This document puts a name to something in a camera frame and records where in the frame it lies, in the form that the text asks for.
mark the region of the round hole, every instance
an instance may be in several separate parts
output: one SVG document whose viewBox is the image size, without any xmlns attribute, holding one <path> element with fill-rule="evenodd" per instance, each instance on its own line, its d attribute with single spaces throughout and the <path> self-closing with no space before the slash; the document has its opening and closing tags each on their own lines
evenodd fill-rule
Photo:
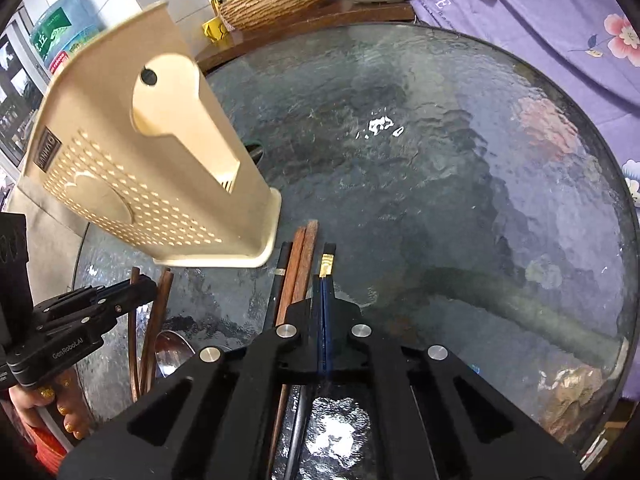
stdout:
<svg viewBox="0 0 640 480">
<path fill-rule="evenodd" d="M 244 145 L 244 148 L 249 153 L 251 160 L 257 166 L 258 162 L 260 162 L 262 156 L 264 155 L 264 148 L 259 142 L 248 142 Z"/>
<path fill-rule="evenodd" d="M 140 80 L 147 86 L 155 86 L 158 82 L 158 75 L 145 66 L 140 72 Z"/>
</svg>

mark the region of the beige plastic utensil holder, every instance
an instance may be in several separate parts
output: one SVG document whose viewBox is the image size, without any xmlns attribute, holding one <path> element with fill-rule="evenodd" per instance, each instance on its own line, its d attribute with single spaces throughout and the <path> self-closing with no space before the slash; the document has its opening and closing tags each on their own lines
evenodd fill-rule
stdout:
<svg viewBox="0 0 640 480">
<path fill-rule="evenodd" d="M 258 172 L 164 2 L 56 73 L 24 173 L 157 264 L 258 267 L 273 250 L 280 193 Z"/>
</svg>

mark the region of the triangular cutout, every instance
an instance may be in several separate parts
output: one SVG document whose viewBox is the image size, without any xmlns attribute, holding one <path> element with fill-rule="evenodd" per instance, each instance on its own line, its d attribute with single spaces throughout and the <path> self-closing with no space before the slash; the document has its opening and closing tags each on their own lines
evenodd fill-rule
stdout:
<svg viewBox="0 0 640 480">
<path fill-rule="evenodd" d="M 129 433 L 152 446 L 162 446 L 191 391 L 191 381 L 184 379 L 128 425 Z"/>
<path fill-rule="evenodd" d="M 513 431 L 511 421 L 496 410 L 473 386 L 460 377 L 453 379 L 453 383 L 480 442 L 489 444 Z"/>
</svg>

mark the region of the wooden countertop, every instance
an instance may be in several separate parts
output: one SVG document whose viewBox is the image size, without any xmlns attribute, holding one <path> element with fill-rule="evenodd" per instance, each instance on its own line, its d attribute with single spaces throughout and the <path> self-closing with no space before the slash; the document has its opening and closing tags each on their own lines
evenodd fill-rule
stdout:
<svg viewBox="0 0 640 480">
<path fill-rule="evenodd" d="M 265 44 L 306 32 L 353 23 L 411 22 L 414 17 L 414 10 L 407 2 L 356 4 L 347 0 L 332 0 L 322 7 L 287 16 L 269 27 L 248 32 L 235 30 L 221 41 L 211 43 L 196 56 L 196 61 L 200 70 L 207 74 Z"/>
</svg>

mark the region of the purple fabric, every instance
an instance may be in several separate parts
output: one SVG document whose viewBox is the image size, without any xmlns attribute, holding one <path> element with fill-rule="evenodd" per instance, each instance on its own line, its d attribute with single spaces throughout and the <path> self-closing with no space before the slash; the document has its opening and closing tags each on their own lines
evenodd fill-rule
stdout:
<svg viewBox="0 0 640 480">
<path fill-rule="evenodd" d="M 615 0 L 412 0 L 418 18 L 545 73 L 591 118 L 640 207 L 640 44 Z M 640 352 L 623 395 L 640 400 Z"/>
</svg>

